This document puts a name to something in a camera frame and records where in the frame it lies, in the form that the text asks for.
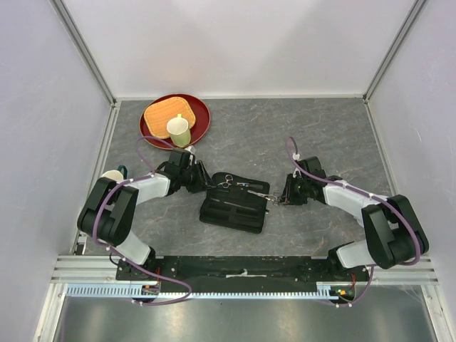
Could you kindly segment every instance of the scissors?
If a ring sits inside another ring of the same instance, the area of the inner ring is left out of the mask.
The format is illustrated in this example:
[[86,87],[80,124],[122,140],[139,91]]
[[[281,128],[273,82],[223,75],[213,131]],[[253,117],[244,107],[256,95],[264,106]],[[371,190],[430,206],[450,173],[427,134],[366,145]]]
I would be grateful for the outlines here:
[[233,176],[232,175],[226,175],[225,176],[225,181],[219,183],[217,186],[219,187],[221,185],[224,189],[228,189],[229,187],[232,186],[232,180],[233,180]]
[[253,190],[247,190],[247,192],[249,194],[253,194],[253,195],[256,195],[258,197],[262,197],[268,201],[271,201],[273,202],[274,204],[278,204],[279,203],[279,198],[277,196],[274,196],[274,195],[268,195],[268,194],[262,194],[260,192],[256,192],[256,191],[253,191]]

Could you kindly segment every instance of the black pouch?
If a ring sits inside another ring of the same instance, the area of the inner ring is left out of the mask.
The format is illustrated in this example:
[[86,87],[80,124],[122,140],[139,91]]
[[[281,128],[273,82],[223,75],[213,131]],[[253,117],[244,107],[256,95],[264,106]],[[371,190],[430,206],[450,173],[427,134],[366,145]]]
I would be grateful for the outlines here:
[[226,182],[231,175],[230,186],[207,190],[206,199],[199,210],[199,220],[217,226],[243,230],[259,234],[263,230],[267,199],[248,193],[248,190],[269,194],[269,183],[250,180],[227,172],[212,176],[216,185]]

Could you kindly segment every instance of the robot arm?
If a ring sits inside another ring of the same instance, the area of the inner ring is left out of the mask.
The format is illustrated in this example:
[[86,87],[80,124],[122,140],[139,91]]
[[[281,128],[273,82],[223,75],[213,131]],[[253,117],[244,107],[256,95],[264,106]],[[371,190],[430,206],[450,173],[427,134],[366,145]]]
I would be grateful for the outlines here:
[[[174,149],[170,159],[161,165],[163,171],[150,173],[122,186],[113,196],[109,209],[104,209],[98,225],[97,238],[132,260],[145,265],[155,258],[155,250],[142,242],[131,230],[133,215],[138,204],[152,198],[165,197],[185,186],[195,193],[213,187],[212,180],[200,160],[189,150]],[[95,217],[101,203],[117,182],[108,178],[97,180],[78,218],[78,228],[92,237]]]
[[[348,183],[339,177],[326,177],[317,157],[298,162],[303,170],[320,178]],[[122,255],[138,265],[147,265],[155,259],[155,250],[139,240],[131,231],[136,205],[156,197],[165,197],[182,186],[195,193],[214,187],[210,176],[200,160],[189,150],[174,149],[167,162],[155,174],[122,186],[104,209],[98,225],[98,238],[115,247]],[[90,193],[78,218],[78,228],[92,236],[95,217],[101,203],[117,182],[100,178]],[[420,245],[420,253],[429,249],[428,240],[406,197],[382,197],[393,205],[413,228]],[[281,201],[284,204],[302,205],[308,198],[332,207],[338,207],[353,215],[364,227],[366,240],[338,246],[329,251],[328,260],[336,271],[361,265],[377,264],[389,269],[415,256],[415,245],[403,224],[383,204],[372,198],[361,196],[344,187],[313,180],[300,172],[288,175]]]
[[[338,246],[329,251],[328,260],[332,268],[341,270],[377,264],[383,269],[389,269],[415,256],[415,245],[409,232],[385,205],[346,189],[348,183],[340,177],[327,177],[317,157],[301,160],[298,164],[312,175],[341,183],[343,186],[319,182],[295,172],[287,177],[281,201],[284,204],[302,205],[311,198],[340,208],[353,215],[366,233],[363,241]],[[408,199],[402,195],[375,196],[387,201],[404,216],[417,237],[420,254],[427,252],[428,239]]]

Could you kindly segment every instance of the red tray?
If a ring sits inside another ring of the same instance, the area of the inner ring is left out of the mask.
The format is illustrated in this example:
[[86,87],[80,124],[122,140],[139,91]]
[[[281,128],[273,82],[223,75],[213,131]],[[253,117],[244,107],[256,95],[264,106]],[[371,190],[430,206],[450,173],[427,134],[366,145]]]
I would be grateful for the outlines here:
[[[171,94],[171,95],[166,95],[163,96],[162,98],[158,98],[154,102],[151,103],[157,103],[163,100],[166,100],[167,98],[172,98],[173,96],[179,96],[181,98],[184,98],[187,100],[188,104],[190,105],[191,109],[193,110],[193,113],[196,116],[196,122],[193,125],[193,127],[190,129],[190,134],[192,135],[192,139],[190,140],[189,145],[194,145],[200,139],[206,134],[207,130],[209,129],[209,125],[211,123],[211,114],[209,113],[209,109],[207,109],[206,105],[198,98],[187,95],[187,94]],[[142,136],[146,135],[151,135],[149,131],[149,127],[145,123],[144,120],[144,113],[141,115],[141,120],[140,120],[140,131]],[[148,143],[151,145],[161,148],[162,150],[171,150],[167,145],[165,145],[161,141],[153,140],[153,139],[146,139]],[[170,143],[172,146],[175,146],[172,143],[171,138],[165,139],[166,142]]]

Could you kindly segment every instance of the black mounting base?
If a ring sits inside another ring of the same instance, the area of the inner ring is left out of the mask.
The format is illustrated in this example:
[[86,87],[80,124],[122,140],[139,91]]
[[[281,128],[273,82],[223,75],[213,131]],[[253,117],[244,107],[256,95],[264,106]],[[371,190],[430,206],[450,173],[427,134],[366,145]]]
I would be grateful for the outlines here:
[[[310,256],[164,256],[148,269],[188,283],[194,292],[255,293],[315,291],[317,281],[367,281],[363,267],[330,273],[326,259]],[[116,280],[155,280],[119,261]],[[161,292],[183,292],[185,288],[162,281]]]

